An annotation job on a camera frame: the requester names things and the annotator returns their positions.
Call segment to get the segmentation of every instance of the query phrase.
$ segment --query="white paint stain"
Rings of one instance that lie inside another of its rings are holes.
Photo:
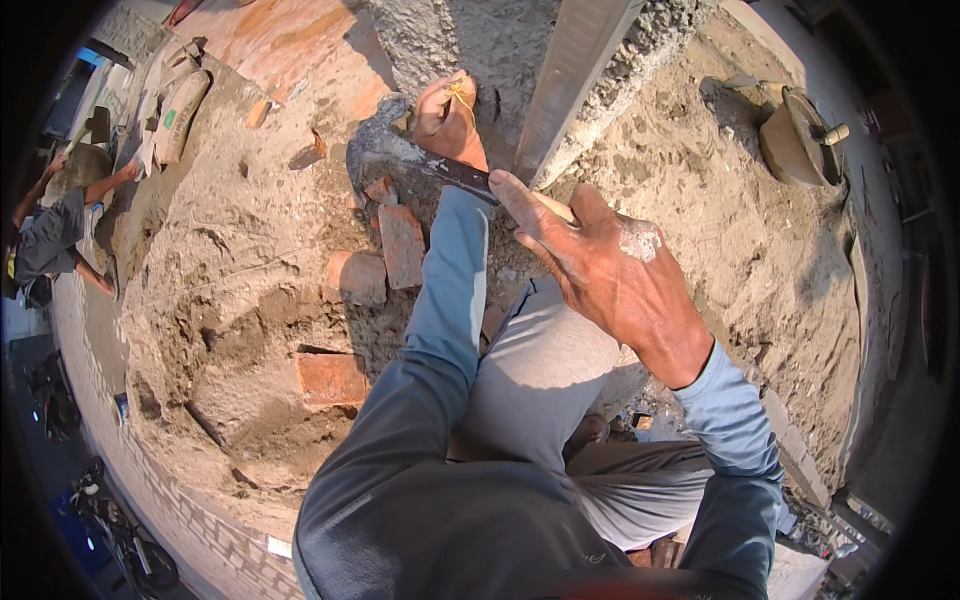
[[[663,247],[660,234],[647,225],[634,228],[639,228],[640,231],[625,228],[620,232],[620,251],[643,262],[650,262],[657,257],[657,248]]]

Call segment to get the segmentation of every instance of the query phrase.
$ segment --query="hand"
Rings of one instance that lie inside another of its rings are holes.
[[[476,99],[477,84],[463,69],[430,84],[417,98],[414,143],[474,169],[489,171],[473,120]]]
[[[570,308],[633,348],[671,389],[697,379],[713,336],[657,226],[617,215],[592,185],[578,185],[570,200],[578,228],[506,171],[491,173],[490,189],[519,224],[516,240],[557,279]]]
[[[56,156],[53,157],[53,160],[50,161],[50,164],[47,165],[47,173],[53,175],[57,173],[60,169],[63,168],[63,164],[67,160],[67,155],[60,151]]]

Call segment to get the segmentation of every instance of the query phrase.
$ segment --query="gray pants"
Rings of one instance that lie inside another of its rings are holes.
[[[629,550],[691,522],[713,474],[697,442],[564,444],[600,394],[619,344],[564,304],[553,277],[527,284],[480,361],[458,460],[522,460],[564,480],[605,540]]]

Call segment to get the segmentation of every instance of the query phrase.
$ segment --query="metal form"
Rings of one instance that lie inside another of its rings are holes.
[[[564,0],[516,147],[513,172],[530,185],[646,0]]]

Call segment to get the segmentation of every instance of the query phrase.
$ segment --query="blue long sleeve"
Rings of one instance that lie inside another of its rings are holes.
[[[680,568],[731,575],[766,597],[783,469],[756,387],[714,343],[704,372],[674,397],[715,473]]]

